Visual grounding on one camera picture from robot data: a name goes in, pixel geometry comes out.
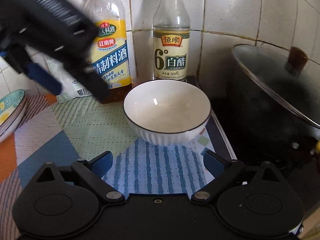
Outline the small white ribbed bowl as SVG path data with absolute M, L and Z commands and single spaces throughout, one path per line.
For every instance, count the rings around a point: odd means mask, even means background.
M 141 83 L 127 93 L 123 110 L 129 126 L 159 146 L 192 141 L 210 119 L 211 104 L 198 87 L 177 80 Z

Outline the white powder bag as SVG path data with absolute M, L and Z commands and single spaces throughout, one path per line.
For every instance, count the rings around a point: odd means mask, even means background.
M 84 98 L 92 95 L 88 89 L 63 68 L 63 64 L 60 61 L 30 46 L 26 46 L 26 51 L 35 64 L 61 83 L 61 93 L 56 96 L 58 103 L 66 103 L 75 98 Z

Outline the teal fried egg plate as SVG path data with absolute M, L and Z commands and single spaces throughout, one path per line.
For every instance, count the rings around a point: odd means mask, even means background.
M 18 89 L 1 99 L 1 125 L 18 109 L 25 99 L 25 91 Z

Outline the colourful patchwork table mat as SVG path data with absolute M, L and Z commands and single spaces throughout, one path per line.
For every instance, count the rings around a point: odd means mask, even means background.
M 51 95 L 32 96 L 18 128 L 1 143 L 1 239 L 19 237 L 13 203 L 45 162 L 68 166 L 110 151 L 113 164 L 102 178 L 123 195 L 193 194 L 213 179 L 203 164 L 206 150 L 235 158 L 216 117 L 192 141 L 161 147 L 135 135 L 121 103 L 102 105 L 91 96 L 58 103 Z

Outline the pink plate under teal plate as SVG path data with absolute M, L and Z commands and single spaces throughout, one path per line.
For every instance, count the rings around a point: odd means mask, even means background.
M 27 109 L 25 97 L 17 106 L 10 106 L 1 114 L 1 140 L 5 141 L 18 127 Z

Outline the yellow label cooking wine bottle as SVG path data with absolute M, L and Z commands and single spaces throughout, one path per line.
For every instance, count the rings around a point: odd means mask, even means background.
M 125 8 L 120 0 L 88 0 L 84 12 L 99 29 L 90 61 L 108 85 L 102 103 L 122 101 L 132 89 L 127 46 Z

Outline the black wok with lid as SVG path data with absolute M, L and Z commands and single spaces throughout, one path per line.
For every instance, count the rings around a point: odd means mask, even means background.
M 268 48 L 232 48 L 224 90 L 214 111 L 237 158 L 270 161 L 289 175 L 319 177 L 319 82 Z

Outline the white vinegar bottle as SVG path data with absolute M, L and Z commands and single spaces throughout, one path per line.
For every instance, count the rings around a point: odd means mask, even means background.
M 160 0 L 153 17 L 153 67 L 156 80 L 187 78 L 190 18 L 183 0 Z

